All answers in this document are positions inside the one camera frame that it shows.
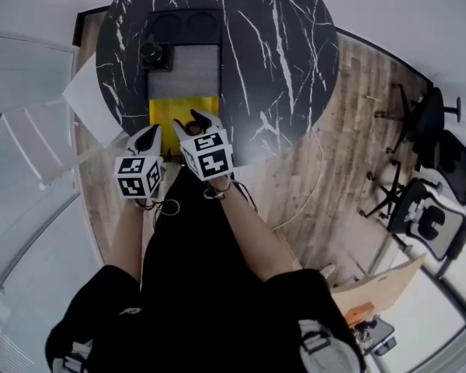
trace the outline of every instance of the person's right arm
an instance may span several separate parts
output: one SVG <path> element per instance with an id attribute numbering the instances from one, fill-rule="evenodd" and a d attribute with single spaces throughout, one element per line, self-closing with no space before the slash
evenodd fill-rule
<path id="1" fill-rule="evenodd" d="M 216 189 L 223 190 L 228 181 L 226 177 L 220 177 L 210 183 Z M 267 281 L 294 270 L 288 248 L 252 209 L 236 186 L 232 184 L 224 193 L 221 205 L 245 262 L 259 279 Z"/>

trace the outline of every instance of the marble tabletop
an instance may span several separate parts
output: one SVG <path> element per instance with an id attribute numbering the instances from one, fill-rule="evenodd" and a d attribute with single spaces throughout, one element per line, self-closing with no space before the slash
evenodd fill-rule
<path id="1" fill-rule="evenodd" d="M 132 135 L 148 126 L 139 48 L 148 13 L 223 9 L 220 118 L 243 166 L 297 143 L 335 87 L 339 48 L 322 0 L 114 0 L 96 50 L 103 97 Z"/>

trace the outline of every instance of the yellow paper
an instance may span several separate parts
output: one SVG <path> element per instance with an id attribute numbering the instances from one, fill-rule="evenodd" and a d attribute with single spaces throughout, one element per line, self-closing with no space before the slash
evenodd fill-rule
<path id="1" fill-rule="evenodd" d="M 180 99 L 151 99 L 149 101 L 150 125 L 160 124 L 162 127 L 162 154 L 164 156 L 180 156 L 179 140 L 172 127 L 173 119 L 179 120 L 183 126 L 193 121 L 191 109 L 205 110 L 217 116 L 219 114 L 219 99 L 180 98 Z"/>

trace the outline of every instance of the white cable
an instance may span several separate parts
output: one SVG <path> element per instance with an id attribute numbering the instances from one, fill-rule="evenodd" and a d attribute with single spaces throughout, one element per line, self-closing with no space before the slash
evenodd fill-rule
<path id="1" fill-rule="evenodd" d="M 274 227 L 272 229 L 272 231 L 276 231 L 277 229 L 280 229 L 280 228 L 284 227 L 285 225 L 290 224 L 295 218 L 297 218 L 302 213 L 302 211 L 307 207 L 307 205 L 309 204 L 309 201 L 311 200 L 312 196 L 314 195 L 316 189 L 318 189 L 319 180 L 321 179 L 321 174 L 323 172 L 323 165 L 325 164 L 325 153 L 323 152 L 323 147 L 321 146 L 321 141 L 319 141 L 319 137 L 316 134 L 316 132 L 314 131 L 314 128 L 312 128 L 311 130 L 312 130 L 312 134 L 316 137 L 316 140 L 318 141 L 319 149 L 321 150 L 321 168 L 319 169 L 318 180 L 316 181 L 316 184 L 314 185 L 314 188 L 313 188 L 311 194 L 309 195 L 309 197 L 305 201 L 305 203 L 302 205 L 301 209 L 290 220 L 284 222 L 283 224 L 278 225 L 277 227 Z"/>

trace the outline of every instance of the wooden board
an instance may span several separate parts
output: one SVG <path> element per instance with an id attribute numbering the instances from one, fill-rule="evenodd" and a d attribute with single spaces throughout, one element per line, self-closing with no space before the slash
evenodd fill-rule
<path id="1" fill-rule="evenodd" d="M 426 254 L 417 260 L 404 263 L 392 270 L 362 281 L 332 289 L 332 296 L 345 316 L 351 309 L 372 303 L 373 314 L 386 311 L 395 304 L 402 292 L 411 283 Z"/>

